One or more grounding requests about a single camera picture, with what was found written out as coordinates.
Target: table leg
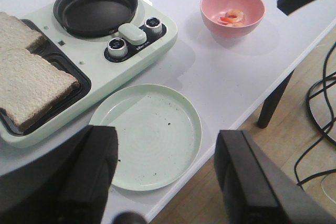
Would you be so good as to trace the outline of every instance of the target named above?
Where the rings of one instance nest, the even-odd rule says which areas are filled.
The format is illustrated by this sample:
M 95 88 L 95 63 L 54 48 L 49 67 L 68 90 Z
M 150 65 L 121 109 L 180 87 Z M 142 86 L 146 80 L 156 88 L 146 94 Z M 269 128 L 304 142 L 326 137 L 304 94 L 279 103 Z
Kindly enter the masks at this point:
M 261 113 L 257 125 L 259 128 L 264 129 L 267 127 L 269 121 L 271 120 L 275 109 L 277 108 L 279 101 L 286 89 L 286 86 L 292 76 L 293 72 L 290 73 L 285 80 L 280 83 L 280 85 L 266 98 L 264 104 L 262 105 Z

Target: wooden floor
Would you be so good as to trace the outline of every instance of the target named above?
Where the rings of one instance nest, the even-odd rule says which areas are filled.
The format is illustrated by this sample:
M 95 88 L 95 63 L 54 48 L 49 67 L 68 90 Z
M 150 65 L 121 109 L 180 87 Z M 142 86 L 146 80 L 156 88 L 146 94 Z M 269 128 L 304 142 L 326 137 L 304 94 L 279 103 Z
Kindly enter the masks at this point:
M 308 89 L 322 77 L 325 55 L 336 39 L 334 28 L 295 70 L 275 114 L 265 129 L 259 129 L 256 121 L 259 107 L 239 128 L 248 130 L 261 149 L 293 180 L 293 165 L 320 134 L 307 117 L 305 96 Z M 336 52 L 329 63 L 328 73 L 336 71 Z M 336 87 L 328 90 L 330 100 L 335 100 Z M 323 99 L 312 103 L 314 114 L 321 122 L 329 120 Z M 325 169 L 336 168 L 336 147 L 328 141 L 316 146 L 298 167 L 300 178 Z M 319 177 L 304 185 L 305 191 L 336 217 L 336 202 L 321 189 Z M 336 174 L 323 181 L 326 193 L 336 200 Z M 151 222 L 152 224 L 217 224 L 228 223 L 211 158 Z

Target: white table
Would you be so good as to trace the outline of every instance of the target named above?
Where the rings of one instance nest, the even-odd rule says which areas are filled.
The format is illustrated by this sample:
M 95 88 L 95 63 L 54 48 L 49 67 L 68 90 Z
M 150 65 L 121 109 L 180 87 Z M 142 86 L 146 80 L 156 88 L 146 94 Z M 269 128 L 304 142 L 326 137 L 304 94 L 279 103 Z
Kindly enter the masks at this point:
M 0 0 L 0 11 L 22 17 L 55 0 Z M 200 0 L 150 0 L 179 28 L 174 47 L 127 83 L 157 83 L 185 95 L 203 124 L 203 142 L 193 166 L 162 189 L 133 192 L 111 187 L 102 223 L 133 210 L 148 221 L 212 156 L 220 129 L 238 128 L 336 24 L 336 0 L 318 0 L 286 16 L 276 0 L 263 0 L 266 16 L 240 39 L 212 35 L 200 15 Z M 93 109 L 42 142 L 16 149 L 0 140 L 0 174 L 26 164 L 83 128 Z

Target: bread slice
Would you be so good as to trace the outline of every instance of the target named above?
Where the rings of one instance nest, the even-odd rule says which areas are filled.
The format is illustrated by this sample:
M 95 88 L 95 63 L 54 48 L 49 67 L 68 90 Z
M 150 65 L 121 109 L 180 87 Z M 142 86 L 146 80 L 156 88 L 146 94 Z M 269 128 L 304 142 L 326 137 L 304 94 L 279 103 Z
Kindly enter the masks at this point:
M 5 12 L 0 12 L 0 52 L 15 48 L 26 48 L 33 52 L 46 38 L 38 31 Z
M 0 52 L 0 108 L 25 131 L 79 87 L 75 77 L 26 49 Z

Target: pink bowl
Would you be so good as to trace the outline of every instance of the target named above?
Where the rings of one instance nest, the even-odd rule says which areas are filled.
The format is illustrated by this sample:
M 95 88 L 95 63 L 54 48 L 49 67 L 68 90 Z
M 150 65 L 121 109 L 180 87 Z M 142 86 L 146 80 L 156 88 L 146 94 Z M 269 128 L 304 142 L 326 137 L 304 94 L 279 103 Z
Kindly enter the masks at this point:
M 230 9 L 244 13 L 244 26 L 232 27 L 218 22 Z M 214 34 L 225 38 L 238 38 L 253 31 L 265 14 L 262 0 L 201 0 L 201 13 L 205 26 Z

